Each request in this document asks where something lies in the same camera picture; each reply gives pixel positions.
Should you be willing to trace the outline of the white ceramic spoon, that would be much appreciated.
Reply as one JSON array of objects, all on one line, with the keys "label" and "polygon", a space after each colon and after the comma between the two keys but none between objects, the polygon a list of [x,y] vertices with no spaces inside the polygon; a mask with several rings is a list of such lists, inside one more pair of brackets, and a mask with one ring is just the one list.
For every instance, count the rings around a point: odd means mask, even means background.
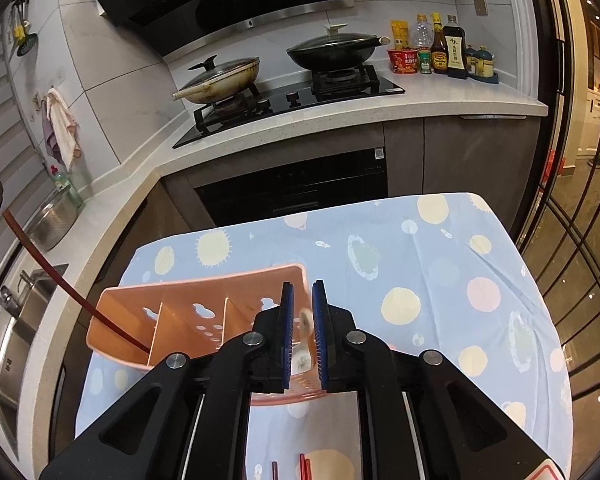
[{"label": "white ceramic spoon", "polygon": [[300,342],[292,348],[291,375],[308,372],[312,368],[313,358],[310,341],[314,332],[313,314],[310,309],[303,308],[299,313]]}]

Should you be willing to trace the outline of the dark red chopstick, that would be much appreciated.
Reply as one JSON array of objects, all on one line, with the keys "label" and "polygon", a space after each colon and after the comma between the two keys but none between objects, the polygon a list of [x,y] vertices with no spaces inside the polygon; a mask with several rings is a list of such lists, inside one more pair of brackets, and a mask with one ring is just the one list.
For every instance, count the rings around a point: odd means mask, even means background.
[{"label": "dark red chopstick", "polygon": [[110,318],[107,318],[106,315],[103,315],[102,312],[99,312],[92,304],[90,304],[84,297],[82,297],[72,285],[70,285],[57,271],[56,269],[47,261],[42,252],[35,247],[35,244],[32,243],[32,240],[27,236],[27,234],[23,231],[22,227],[12,215],[12,212],[9,209],[5,209],[2,213],[3,218],[5,219],[7,225],[10,227],[12,232],[14,232],[15,236],[18,238],[20,243],[24,248],[27,249],[27,252],[33,257],[33,259],[41,266],[41,268],[50,276],[50,278],[54,281],[54,283],[60,287],[71,299],[77,302],[83,310],[87,310],[87,312],[93,317],[96,318],[97,321],[104,324],[108,330],[111,330],[130,344],[132,344],[135,348],[140,349],[145,353],[149,353],[150,349],[143,344],[138,339],[127,333],[125,330],[122,330],[121,327],[117,326],[116,323],[112,322]]}]

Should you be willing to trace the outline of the bright red chopstick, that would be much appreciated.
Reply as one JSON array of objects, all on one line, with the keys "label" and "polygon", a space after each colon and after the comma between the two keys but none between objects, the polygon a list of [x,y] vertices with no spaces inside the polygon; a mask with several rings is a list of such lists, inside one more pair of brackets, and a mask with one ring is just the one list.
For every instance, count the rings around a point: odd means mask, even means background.
[{"label": "bright red chopstick", "polygon": [[301,453],[299,455],[299,470],[300,470],[300,479],[301,480],[309,479],[308,468],[306,468],[306,466],[308,466],[308,462],[306,461],[306,456],[303,453]]},{"label": "bright red chopstick", "polygon": [[303,466],[304,466],[304,478],[306,480],[312,480],[311,462],[307,457],[304,458]]}]

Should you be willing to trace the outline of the steel pot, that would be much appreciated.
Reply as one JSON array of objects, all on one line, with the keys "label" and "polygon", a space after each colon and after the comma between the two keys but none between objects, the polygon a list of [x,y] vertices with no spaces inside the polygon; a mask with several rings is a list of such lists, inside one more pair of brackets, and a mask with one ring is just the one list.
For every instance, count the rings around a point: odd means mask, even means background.
[{"label": "steel pot", "polygon": [[46,197],[24,227],[24,232],[41,252],[52,250],[79,217],[68,190],[56,190]]}]

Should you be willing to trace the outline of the purple hanging cloth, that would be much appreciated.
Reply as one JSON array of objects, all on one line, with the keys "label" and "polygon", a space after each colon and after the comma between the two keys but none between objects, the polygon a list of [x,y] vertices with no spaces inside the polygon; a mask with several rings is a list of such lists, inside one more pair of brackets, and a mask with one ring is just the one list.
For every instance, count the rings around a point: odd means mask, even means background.
[{"label": "purple hanging cloth", "polygon": [[48,156],[53,157],[56,162],[62,163],[61,151],[56,140],[55,131],[50,118],[48,117],[47,103],[42,102],[41,108],[42,129],[44,136],[44,145]]}]

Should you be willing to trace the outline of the blue planet-print tablecloth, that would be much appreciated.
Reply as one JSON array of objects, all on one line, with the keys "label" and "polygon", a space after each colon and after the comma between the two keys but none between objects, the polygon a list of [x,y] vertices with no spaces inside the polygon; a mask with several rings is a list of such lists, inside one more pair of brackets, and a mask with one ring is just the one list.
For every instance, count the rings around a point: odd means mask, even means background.
[{"label": "blue planet-print tablecloth", "polygon": [[[571,391],[565,358],[534,278],[477,194],[404,196],[299,212],[140,246],[122,286],[206,278],[284,263],[323,280],[330,304],[393,350],[437,349],[558,463],[568,477]],[[93,353],[76,438],[144,372]],[[253,408],[246,475],[361,479],[354,394]]]}]

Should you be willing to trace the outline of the pink perforated utensil basket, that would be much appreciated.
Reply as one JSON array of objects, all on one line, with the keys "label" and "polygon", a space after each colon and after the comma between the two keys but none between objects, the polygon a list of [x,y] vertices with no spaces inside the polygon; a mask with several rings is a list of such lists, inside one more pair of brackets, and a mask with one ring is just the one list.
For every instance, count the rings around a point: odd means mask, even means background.
[{"label": "pink perforated utensil basket", "polygon": [[[306,269],[299,263],[194,280],[109,287],[96,309],[150,349],[140,351],[93,318],[86,344],[114,362],[143,372],[173,352],[191,358],[206,356],[235,336],[253,329],[256,315],[266,302],[279,304],[283,284],[294,286],[294,334],[292,348],[300,342],[299,313],[311,310]],[[290,376],[282,394],[258,393],[254,406],[291,404],[324,396],[317,373],[314,332],[310,341],[312,368]]]}]

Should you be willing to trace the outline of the hanging utensil rack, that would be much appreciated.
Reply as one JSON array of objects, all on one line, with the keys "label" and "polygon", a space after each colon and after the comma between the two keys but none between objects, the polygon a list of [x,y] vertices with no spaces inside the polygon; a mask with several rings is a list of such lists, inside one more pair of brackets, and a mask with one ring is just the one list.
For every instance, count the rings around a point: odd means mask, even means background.
[{"label": "hanging utensil rack", "polygon": [[17,55],[22,58],[27,55],[38,43],[38,35],[31,32],[31,23],[28,20],[30,0],[12,0],[9,11],[9,27],[12,32],[12,58]]}]

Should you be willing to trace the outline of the black gas stove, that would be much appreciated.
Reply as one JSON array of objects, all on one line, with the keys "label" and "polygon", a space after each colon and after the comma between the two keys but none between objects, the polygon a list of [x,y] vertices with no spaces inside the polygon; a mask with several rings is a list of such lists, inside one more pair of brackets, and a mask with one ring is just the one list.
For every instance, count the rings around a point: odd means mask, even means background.
[{"label": "black gas stove", "polygon": [[367,64],[331,72],[312,72],[310,80],[268,91],[259,91],[255,84],[250,84],[234,96],[194,110],[193,127],[175,142],[173,148],[302,108],[403,92],[403,88],[379,76],[373,66]]}]

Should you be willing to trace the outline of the beige frying pan with lid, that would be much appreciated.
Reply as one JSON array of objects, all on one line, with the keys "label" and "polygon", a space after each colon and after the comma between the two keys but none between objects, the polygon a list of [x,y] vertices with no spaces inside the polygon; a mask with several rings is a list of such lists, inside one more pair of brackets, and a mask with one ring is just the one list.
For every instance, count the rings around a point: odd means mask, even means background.
[{"label": "beige frying pan with lid", "polygon": [[238,58],[216,65],[216,55],[189,67],[196,76],[174,92],[174,100],[213,104],[230,98],[253,84],[260,70],[260,58]]}]

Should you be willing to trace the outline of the black wok with lid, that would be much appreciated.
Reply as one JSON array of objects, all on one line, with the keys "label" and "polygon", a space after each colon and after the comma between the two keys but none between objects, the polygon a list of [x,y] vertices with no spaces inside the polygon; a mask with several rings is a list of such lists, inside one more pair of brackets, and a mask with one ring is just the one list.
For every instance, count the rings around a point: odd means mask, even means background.
[{"label": "black wok with lid", "polygon": [[300,42],[287,50],[300,67],[312,72],[332,72],[363,65],[377,47],[388,46],[387,36],[340,32],[347,23],[328,24],[326,34]]}]

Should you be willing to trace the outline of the red instant noodle cup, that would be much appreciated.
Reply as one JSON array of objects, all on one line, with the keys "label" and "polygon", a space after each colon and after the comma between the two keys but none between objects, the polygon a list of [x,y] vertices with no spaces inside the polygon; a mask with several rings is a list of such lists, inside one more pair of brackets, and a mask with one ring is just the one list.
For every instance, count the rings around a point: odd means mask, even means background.
[{"label": "red instant noodle cup", "polygon": [[390,49],[390,70],[394,74],[407,75],[419,72],[418,51],[415,49]]}]

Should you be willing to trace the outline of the yellow seasoning packet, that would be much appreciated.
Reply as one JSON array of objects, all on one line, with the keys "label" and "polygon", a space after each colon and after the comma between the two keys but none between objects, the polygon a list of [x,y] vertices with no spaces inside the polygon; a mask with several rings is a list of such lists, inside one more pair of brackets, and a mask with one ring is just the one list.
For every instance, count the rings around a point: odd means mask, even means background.
[{"label": "yellow seasoning packet", "polygon": [[410,46],[410,28],[407,21],[392,20],[390,28],[393,36],[393,49],[407,49]]}]

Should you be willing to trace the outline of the amber sauce bottle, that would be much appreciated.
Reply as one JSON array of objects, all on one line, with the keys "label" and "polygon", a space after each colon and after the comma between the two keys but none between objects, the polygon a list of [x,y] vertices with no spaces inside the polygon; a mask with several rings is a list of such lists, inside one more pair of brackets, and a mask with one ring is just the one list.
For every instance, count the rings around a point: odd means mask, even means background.
[{"label": "amber sauce bottle", "polygon": [[436,74],[448,73],[448,48],[443,31],[443,25],[438,12],[432,12],[432,26],[434,26],[434,41],[431,45],[431,64]]}]

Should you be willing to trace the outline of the blue condiment jar set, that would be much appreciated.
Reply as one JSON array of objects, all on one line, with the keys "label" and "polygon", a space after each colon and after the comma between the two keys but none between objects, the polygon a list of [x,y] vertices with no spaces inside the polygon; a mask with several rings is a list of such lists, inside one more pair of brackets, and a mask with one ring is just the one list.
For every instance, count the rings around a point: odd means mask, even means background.
[{"label": "blue condiment jar set", "polygon": [[498,74],[494,70],[494,56],[486,48],[473,46],[466,48],[468,76],[486,84],[498,84]]}]

